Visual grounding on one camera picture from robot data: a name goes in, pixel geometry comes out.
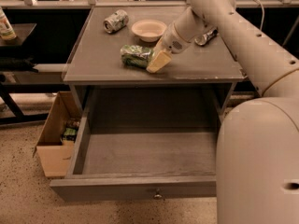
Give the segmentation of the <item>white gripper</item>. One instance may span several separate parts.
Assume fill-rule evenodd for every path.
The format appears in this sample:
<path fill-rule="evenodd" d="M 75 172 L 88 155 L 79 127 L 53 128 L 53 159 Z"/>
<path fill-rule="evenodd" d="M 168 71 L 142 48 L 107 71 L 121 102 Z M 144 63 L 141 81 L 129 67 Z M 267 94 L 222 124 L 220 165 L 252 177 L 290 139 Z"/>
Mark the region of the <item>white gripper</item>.
<path fill-rule="evenodd" d="M 187 49 L 190 44 L 190 42 L 180 37 L 175 28 L 175 24 L 172 22 L 157 42 L 154 48 L 155 52 L 147 66 L 147 71 L 150 73 L 158 72 L 171 62 L 171 52 L 175 54 L 181 53 Z"/>

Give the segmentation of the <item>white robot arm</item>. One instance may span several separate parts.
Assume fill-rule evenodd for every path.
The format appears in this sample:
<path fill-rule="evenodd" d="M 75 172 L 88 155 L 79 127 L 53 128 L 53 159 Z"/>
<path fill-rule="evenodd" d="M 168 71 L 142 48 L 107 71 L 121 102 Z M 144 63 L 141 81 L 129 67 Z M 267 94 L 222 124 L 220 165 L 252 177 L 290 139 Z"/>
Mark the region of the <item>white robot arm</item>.
<path fill-rule="evenodd" d="M 158 42 L 148 69 L 165 65 L 214 25 L 259 93 L 235 107 L 218 134 L 218 224 L 299 224 L 299 63 L 244 19 L 235 0 L 190 0 Z"/>

